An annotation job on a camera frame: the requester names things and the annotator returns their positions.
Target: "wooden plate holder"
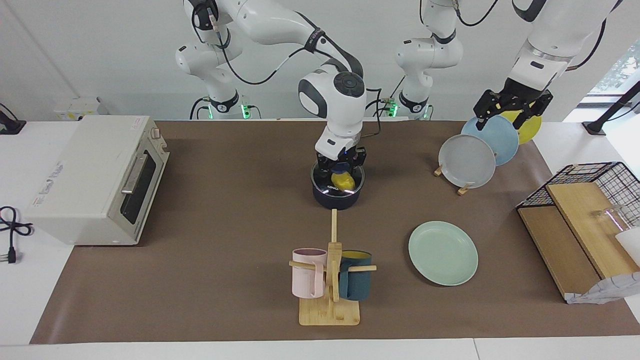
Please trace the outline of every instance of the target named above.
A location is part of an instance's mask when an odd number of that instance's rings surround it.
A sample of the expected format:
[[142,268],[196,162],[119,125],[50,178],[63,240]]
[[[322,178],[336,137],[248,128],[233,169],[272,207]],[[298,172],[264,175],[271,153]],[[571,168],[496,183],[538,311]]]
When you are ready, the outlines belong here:
[[[300,299],[298,322],[304,326],[347,325],[360,323],[360,304],[357,301],[340,299],[338,274],[342,259],[342,243],[337,237],[338,211],[331,210],[331,242],[328,244],[326,267],[326,287],[324,296],[317,299]],[[311,264],[290,261],[289,266],[314,269]],[[349,272],[376,271],[376,265],[352,266]]]
[[[440,165],[434,172],[433,175],[438,177],[440,175],[442,175],[442,165]],[[467,193],[467,191],[469,191],[469,184],[465,185],[462,188],[458,189],[458,195],[462,196],[465,195]]]

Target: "white cloth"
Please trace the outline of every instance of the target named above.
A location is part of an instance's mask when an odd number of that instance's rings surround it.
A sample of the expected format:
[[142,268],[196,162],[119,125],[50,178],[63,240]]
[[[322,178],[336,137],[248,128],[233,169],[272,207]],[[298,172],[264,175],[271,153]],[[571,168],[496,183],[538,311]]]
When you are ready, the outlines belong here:
[[609,277],[595,284],[585,294],[565,293],[567,304],[606,304],[640,293],[640,272]]

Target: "white toaster oven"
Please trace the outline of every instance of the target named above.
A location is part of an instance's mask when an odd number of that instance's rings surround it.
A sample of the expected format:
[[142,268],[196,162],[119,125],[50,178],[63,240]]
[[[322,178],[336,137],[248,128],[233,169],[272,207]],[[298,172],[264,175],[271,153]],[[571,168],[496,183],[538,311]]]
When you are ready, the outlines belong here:
[[64,243],[135,245],[168,157],[149,117],[86,116],[24,217]]

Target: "brown table mat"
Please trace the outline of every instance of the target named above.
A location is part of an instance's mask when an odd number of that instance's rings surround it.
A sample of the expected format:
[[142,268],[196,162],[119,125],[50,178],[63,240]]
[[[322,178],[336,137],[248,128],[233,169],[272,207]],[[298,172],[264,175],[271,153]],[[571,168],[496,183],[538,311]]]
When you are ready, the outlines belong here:
[[[136,247],[76,247],[32,343],[640,334],[622,301],[567,305],[515,206],[549,177],[532,142],[463,197],[434,177],[462,122],[384,123],[367,147],[358,202],[339,213],[345,249],[373,253],[355,327],[302,327],[291,250],[326,248],[330,211],[313,199],[323,122],[159,122],[172,155]],[[374,124],[366,124],[372,129]],[[435,285],[408,239],[430,220],[476,244],[469,282]]]

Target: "yellow plate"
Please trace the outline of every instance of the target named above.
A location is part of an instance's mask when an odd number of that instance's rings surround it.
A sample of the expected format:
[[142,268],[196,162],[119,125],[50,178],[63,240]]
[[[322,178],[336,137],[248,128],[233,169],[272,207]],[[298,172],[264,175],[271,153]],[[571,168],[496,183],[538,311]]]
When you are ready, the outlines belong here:
[[[505,111],[500,115],[502,115],[503,117],[506,117],[507,120],[513,123],[518,117],[518,114],[521,112],[522,111],[515,111],[515,110]],[[533,139],[533,137],[536,136],[536,134],[538,133],[538,130],[540,130],[541,125],[542,125],[542,117],[540,116],[534,116],[531,119],[525,121],[524,124],[522,124],[522,126],[518,130],[518,139],[520,141],[520,145]]]

